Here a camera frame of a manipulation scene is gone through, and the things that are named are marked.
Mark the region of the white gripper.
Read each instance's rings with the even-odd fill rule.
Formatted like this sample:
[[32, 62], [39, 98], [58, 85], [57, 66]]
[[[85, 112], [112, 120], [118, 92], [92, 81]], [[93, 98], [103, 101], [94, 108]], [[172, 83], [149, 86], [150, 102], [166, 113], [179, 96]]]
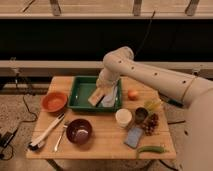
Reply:
[[99, 77], [96, 81], [96, 87], [100, 88], [105, 95], [111, 93], [116, 86], [117, 82], [112, 80], [106, 80]]

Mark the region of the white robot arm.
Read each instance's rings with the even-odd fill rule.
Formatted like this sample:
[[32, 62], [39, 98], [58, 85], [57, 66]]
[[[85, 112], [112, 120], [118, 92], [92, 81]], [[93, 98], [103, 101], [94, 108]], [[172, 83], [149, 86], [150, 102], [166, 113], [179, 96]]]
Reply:
[[186, 135], [178, 159], [180, 171], [213, 171], [213, 81], [133, 61], [124, 46], [103, 58], [98, 87], [111, 87], [128, 76], [182, 103], [187, 110]]

